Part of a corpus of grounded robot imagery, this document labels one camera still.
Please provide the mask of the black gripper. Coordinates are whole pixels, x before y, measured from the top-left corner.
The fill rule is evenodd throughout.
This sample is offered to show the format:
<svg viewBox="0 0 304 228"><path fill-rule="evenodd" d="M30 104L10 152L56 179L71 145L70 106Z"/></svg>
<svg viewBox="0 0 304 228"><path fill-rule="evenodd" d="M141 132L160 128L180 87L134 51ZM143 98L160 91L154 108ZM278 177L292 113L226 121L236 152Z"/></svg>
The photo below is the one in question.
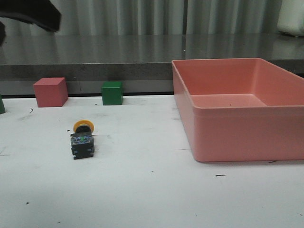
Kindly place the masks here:
<svg viewBox="0 0 304 228"><path fill-rule="evenodd" d="M58 32L61 13L49 0L2 0L0 16L35 24L48 32Z"/></svg>

